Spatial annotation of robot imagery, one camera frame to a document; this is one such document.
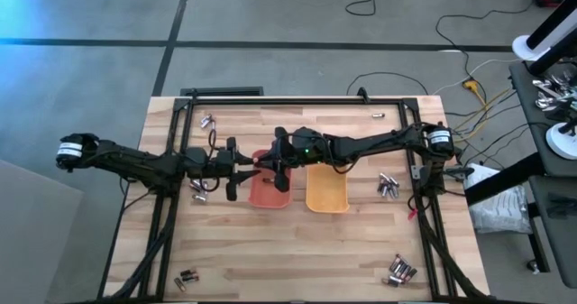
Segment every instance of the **yellow tray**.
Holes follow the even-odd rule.
[[[307,207],[317,213],[344,213],[349,209],[346,174],[325,164],[307,167]]]

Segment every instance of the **white device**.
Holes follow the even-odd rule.
[[[559,128],[566,124],[559,123],[549,128],[545,137],[549,147],[557,155],[567,160],[577,160],[577,134],[571,136],[571,131],[566,134],[559,132]]]

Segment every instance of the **white label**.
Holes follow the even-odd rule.
[[[60,148],[61,148],[61,149],[63,149],[63,148],[70,148],[70,149],[73,149],[73,150],[82,151],[82,145],[77,144],[77,143],[62,143],[62,144],[60,145]]]
[[[442,142],[449,143],[449,137],[434,137],[434,138],[431,138],[431,143],[442,143]]]
[[[426,137],[429,139],[435,138],[435,137],[439,137],[439,136],[451,136],[451,133],[449,133],[449,131],[438,131],[438,132],[433,132],[428,134]]]
[[[73,155],[73,156],[78,156],[78,157],[82,157],[82,152],[80,151],[74,151],[74,150],[70,150],[70,149],[59,149],[58,150],[58,155]]]

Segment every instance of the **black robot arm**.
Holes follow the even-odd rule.
[[[95,167],[125,179],[138,180],[156,192],[178,189],[185,174],[191,179],[228,178],[226,196],[229,200],[236,200],[236,185],[259,172],[234,170],[235,164],[252,164],[252,159],[236,150],[233,137],[212,159],[200,147],[187,148],[186,154],[154,155],[100,140],[93,134],[72,134],[60,141],[62,144],[56,157],[59,168],[73,171]]]
[[[320,134],[306,127],[292,134],[277,127],[275,136],[270,150],[258,158],[256,166],[276,171],[275,187],[280,191],[289,190],[287,168],[325,163],[332,165],[338,173],[346,173],[361,157],[410,150],[423,159],[420,188],[440,194],[444,190],[444,163],[455,154],[451,132],[440,124],[412,124],[399,131],[360,139]],[[352,164],[349,169],[339,169],[348,164]]]

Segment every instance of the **concrete floor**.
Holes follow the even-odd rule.
[[[188,0],[182,41],[337,41],[445,44],[435,23],[443,14],[483,15],[520,10],[529,0],[376,0],[377,15],[355,17],[355,0]],[[0,39],[167,40],[179,0],[0,0]],[[484,21],[449,19],[441,28],[456,43],[508,45],[534,30],[551,12],[494,14]],[[86,193],[49,302],[92,299],[121,206],[118,178],[99,170],[73,175],[54,167],[59,138],[92,132],[136,147],[164,48],[0,45],[0,159],[62,181]],[[472,52],[470,69],[511,53]],[[442,51],[311,51],[177,48],[161,94],[181,88],[263,86],[266,95],[343,95],[359,74],[397,71],[421,80],[429,92],[463,78],[464,57]],[[509,88],[508,64],[475,73],[489,97]],[[359,81],[371,94],[418,95],[419,86],[397,77]],[[459,87],[441,93],[445,111],[469,112],[478,100]],[[499,108],[518,103],[516,97]],[[449,116],[449,124],[462,121]],[[523,124],[517,108],[489,122],[472,142],[485,147]],[[505,139],[496,146],[507,142]],[[528,133],[495,158],[509,165],[534,150]],[[502,299],[574,303],[554,271],[533,276],[524,235],[479,235],[491,293]]]

